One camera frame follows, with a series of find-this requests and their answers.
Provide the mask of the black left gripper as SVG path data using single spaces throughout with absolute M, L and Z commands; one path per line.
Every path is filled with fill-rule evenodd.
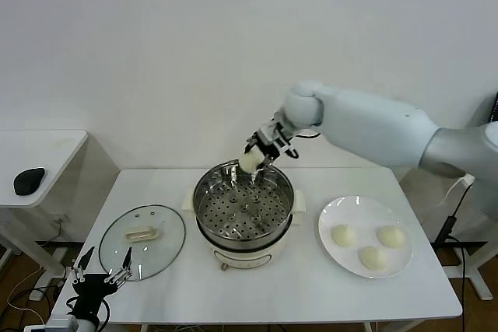
M 112 271 L 109 275 L 103 274 L 86 274 L 94 246 L 81 256 L 79 262 L 72 267 L 74 282 L 73 290 L 76 293 L 75 303 L 70 311 L 79 320 L 98 320 L 98 312 L 100 306 L 104 305 L 107 316 L 110 315 L 110 307 L 105 300 L 109 295 L 117 291 L 118 285 L 123 285 L 132 276 L 132 248 L 129 247 L 124 257 L 122 265 L 116 271 Z

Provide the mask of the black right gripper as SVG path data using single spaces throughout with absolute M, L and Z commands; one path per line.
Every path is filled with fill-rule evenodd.
M 258 174 L 269 168 L 282 155 L 298 159 L 299 153 L 291 144 L 291 140 L 297 132 L 297 127 L 284 112 L 282 110 L 276 111 L 269 122 L 264 123 L 249 137 L 244 148 L 245 153 L 249 153 L 255 146 L 260 150 L 260 152 L 254 153 L 256 158 L 254 173 Z

